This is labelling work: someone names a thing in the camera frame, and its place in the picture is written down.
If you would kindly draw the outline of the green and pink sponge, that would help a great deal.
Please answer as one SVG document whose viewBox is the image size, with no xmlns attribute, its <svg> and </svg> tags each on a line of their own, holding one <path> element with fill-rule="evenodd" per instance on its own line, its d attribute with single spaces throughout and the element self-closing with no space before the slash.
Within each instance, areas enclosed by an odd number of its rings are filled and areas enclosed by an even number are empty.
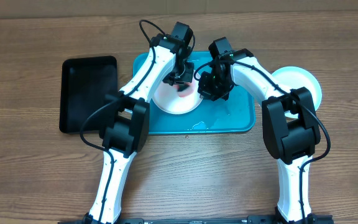
<svg viewBox="0 0 358 224">
<path fill-rule="evenodd" d="M 189 95 L 191 95 L 192 93 L 194 93 L 194 87 L 192 83 L 183 83 L 183 84 L 178 84 L 175 85 L 175 88 L 177 89 L 177 95 L 180 98 L 184 98 L 187 97 Z"/>
</svg>

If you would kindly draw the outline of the white plate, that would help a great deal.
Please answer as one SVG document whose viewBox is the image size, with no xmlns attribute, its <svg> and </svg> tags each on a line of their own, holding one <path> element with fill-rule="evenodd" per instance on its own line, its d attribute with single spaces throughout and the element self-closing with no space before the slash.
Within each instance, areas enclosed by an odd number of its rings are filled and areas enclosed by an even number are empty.
<svg viewBox="0 0 358 224">
<path fill-rule="evenodd" d="M 188 113 L 202 102 L 200 94 L 197 92 L 198 81 L 193 78 L 192 84 L 194 93 L 187 97 L 180 98 L 177 95 L 175 85 L 170 86 L 169 84 L 161 83 L 154 93 L 152 100 L 164 112 L 170 114 Z"/>
</svg>

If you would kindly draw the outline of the light blue plate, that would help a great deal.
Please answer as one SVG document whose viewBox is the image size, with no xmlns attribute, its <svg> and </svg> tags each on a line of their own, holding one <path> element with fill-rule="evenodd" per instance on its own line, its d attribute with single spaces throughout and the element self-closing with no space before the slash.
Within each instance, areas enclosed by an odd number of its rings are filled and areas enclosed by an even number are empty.
<svg viewBox="0 0 358 224">
<path fill-rule="evenodd" d="M 283 67 L 272 73 L 272 76 L 281 84 L 290 89 L 306 87 L 313 99 L 314 108 L 317 111 L 323 98 L 322 88 L 315 76 L 304 68 Z"/>
</svg>

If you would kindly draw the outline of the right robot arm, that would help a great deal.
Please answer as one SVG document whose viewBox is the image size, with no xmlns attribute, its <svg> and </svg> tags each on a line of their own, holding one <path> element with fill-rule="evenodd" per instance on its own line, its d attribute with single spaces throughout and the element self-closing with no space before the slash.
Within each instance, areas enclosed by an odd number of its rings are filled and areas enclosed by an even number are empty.
<svg viewBox="0 0 358 224">
<path fill-rule="evenodd" d="M 271 220 L 317 223 L 308 199 L 308 177 L 324 128 L 312 93 L 304 84 L 280 82 L 255 57 L 217 56 L 207 66 L 211 71 L 196 77 L 204 99 L 225 99 L 240 86 L 261 106 L 264 144 L 278 166 L 279 199 Z"/>
</svg>

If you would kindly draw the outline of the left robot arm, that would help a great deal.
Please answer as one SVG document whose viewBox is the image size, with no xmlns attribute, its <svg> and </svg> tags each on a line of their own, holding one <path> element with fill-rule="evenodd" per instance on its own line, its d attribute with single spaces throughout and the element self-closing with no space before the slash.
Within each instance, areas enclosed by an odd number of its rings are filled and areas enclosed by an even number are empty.
<svg viewBox="0 0 358 224">
<path fill-rule="evenodd" d="M 93 206 L 83 223 L 116 223 L 122 211 L 122 194 L 129 167 L 149 135 L 150 101 L 158 86 L 166 81 L 181 89 L 191 82 L 194 65 L 187 59 L 195 46 L 195 37 L 159 34 L 149 40 L 147 59 L 117 93 L 106 96 L 107 103 L 93 112 L 84 125 L 102 119 L 98 148 L 104 165 Z"/>
</svg>

